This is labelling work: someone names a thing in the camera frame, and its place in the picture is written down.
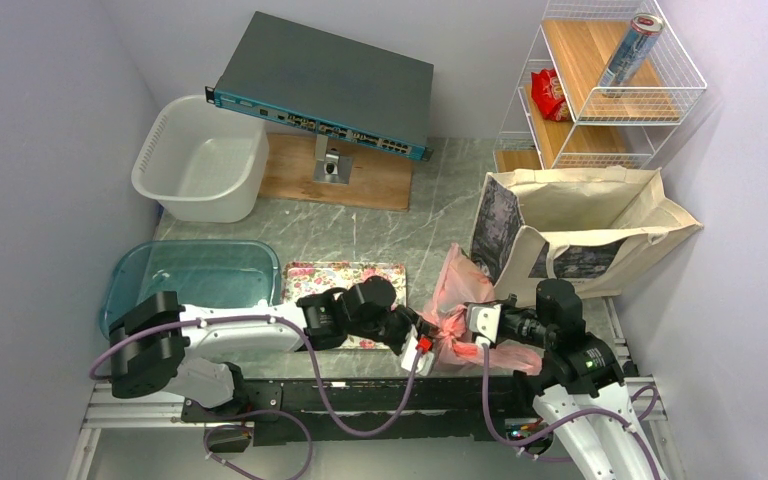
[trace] gray wall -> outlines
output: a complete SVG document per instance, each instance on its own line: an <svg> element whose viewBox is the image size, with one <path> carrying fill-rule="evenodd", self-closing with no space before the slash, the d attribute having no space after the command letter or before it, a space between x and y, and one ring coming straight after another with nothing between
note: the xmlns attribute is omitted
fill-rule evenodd
<svg viewBox="0 0 768 480"><path fill-rule="evenodd" d="M104 288L150 237L157 111L96 0L0 0L0 479L66 473Z"/></svg>
<svg viewBox="0 0 768 480"><path fill-rule="evenodd" d="M215 85L256 10L434 64L435 136L495 137L545 0L102 0L159 105Z"/></svg>
<svg viewBox="0 0 768 480"><path fill-rule="evenodd" d="M620 318L688 478L768 478L768 2L663 3L711 84L661 158L705 229L620 297Z"/></svg>

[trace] blue transparent container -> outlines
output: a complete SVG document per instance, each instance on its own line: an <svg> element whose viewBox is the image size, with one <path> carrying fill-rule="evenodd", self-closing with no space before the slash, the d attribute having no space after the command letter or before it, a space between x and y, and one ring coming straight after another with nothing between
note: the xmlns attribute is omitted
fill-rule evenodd
<svg viewBox="0 0 768 480"><path fill-rule="evenodd" d="M203 307L243 308L281 295L278 257L266 244L247 240L147 242L113 270L98 325L110 325L149 296L178 292L178 301Z"/></svg>

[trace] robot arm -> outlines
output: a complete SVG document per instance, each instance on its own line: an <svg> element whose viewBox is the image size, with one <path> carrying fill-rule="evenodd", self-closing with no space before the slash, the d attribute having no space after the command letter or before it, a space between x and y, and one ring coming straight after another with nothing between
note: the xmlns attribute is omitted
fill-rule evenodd
<svg viewBox="0 0 768 480"><path fill-rule="evenodd" d="M298 334L271 321L281 317L303 330L314 350L340 346L346 337L381 342L402 358L407 369L419 355L415 346L428 342L433 327L404 306L391 309L393 286L371 277L349 290L334 289L299 299L295 304L241 309L179 305L174 292L147 299L111 326L110 343L159 325L187 326L150 335L121 349L111 358L111 383L117 398L135 398L157 391L186 397L202 408L234 415L249 405L243 372L231 363L210 361L241 349L293 352L303 347ZM223 318L261 317L246 322L215 322ZM417 371L427 374L433 353L419 359Z"/></svg>
<svg viewBox="0 0 768 480"><path fill-rule="evenodd" d="M537 376L516 372L524 397L549 423L589 409L607 410L641 432L631 407L622 369L613 351L587 333L581 299L572 284L550 279L537 287L536 308L516 307L516 298L467 307L467 324L475 342L495 346L511 339L544 349L543 371ZM555 430L579 470L588 480L651 479L653 467L644 449L654 453L640 435L640 443L616 420L588 415ZM660 480L667 480L655 461Z"/></svg>

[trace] metal stand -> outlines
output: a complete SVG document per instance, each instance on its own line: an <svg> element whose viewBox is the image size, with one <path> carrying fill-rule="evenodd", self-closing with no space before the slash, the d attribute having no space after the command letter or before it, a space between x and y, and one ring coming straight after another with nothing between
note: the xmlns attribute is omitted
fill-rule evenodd
<svg viewBox="0 0 768 480"><path fill-rule="evenodd" d="M328 150L328 137L316 136L314 152L316 165L313 167L313 181L318 183L336 183L348 185L352 174L352 158L344 157L332 148Z"/></svg>

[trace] wooden board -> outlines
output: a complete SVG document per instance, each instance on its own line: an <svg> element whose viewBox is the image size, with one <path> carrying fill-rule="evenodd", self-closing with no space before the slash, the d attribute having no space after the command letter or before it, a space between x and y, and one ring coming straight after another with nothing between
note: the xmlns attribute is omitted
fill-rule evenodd
<svg viewBox="0 0 768 480"><path fill-rule="evenodd" d="M537 136L537 146L543 154L544 166L552 168L574 124L545 120L531 98L530 83L523 87L521 94L528 102L528 110L534 122L534 133ZM626 147L616 127L579 125L567 142L564 153L626 153Z"/></svg>
<svg viewBox="0 0 768 480"><path fill-rule="evenodd" d="M269 160L260 196L406 211L413 161L335 139L328 148L354 158L348 185L313 181L315 137L269 134Z"/></svg>
<svg viewBox="0 0 768 480"><path fill-rule="evenodd" d="M622 120L678 121L680 116L666 92L630 93L609 98L593 93L587 112L582 107L611 59L628 22L544 20L543 31L563 79L567 101L579 120L611 117ZM650 60L632 77L632 87L663 87Z"/></svg>
<svg viewBox="0 0 768 480"><path fill-rule="evenodd" d="M499 173L513 172L518 168L542 170L537 150L496 150L496 170Z"/></svg>

